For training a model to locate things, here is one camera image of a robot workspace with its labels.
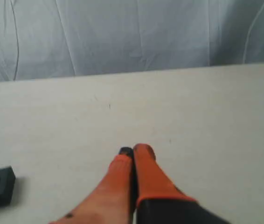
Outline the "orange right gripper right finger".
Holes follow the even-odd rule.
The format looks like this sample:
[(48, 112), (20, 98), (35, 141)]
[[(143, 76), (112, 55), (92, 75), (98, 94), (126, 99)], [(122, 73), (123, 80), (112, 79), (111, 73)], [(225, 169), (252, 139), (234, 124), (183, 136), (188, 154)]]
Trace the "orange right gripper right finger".
[(181, 192), (156, 162), (147, 144), (133, 148), (138, 181), (136, 222), (138, 224), (226, 224), (192, 197)]

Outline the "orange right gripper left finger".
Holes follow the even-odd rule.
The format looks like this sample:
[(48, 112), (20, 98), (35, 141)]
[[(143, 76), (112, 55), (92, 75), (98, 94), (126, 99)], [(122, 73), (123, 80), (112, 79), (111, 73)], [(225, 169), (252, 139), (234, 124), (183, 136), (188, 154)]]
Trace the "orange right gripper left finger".
[(133, 223), (133, 150), (122, 147), (95, 189), (54, 224)]

